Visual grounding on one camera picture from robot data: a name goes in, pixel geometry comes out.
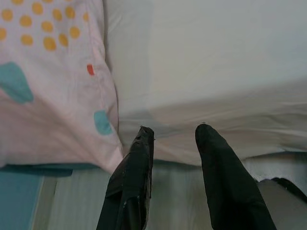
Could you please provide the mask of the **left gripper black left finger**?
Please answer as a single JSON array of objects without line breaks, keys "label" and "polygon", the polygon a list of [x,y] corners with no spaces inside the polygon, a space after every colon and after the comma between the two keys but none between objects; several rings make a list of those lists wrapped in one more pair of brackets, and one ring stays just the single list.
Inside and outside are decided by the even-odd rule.
[{"label": "left gripper black left finger", "polygon": [[111,175],[98,230],[144,230],[148,221],[154,131],[140,127],[128,154]]}]

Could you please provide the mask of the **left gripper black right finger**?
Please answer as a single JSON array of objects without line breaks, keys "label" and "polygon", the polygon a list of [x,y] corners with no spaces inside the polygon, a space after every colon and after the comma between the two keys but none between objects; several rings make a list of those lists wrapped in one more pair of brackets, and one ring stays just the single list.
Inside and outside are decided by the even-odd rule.
[{"label": "left gripper black right finger", "polygon": [[276,228],[255,180],[227,141],[210,125],[195,131],[214,230]]}]

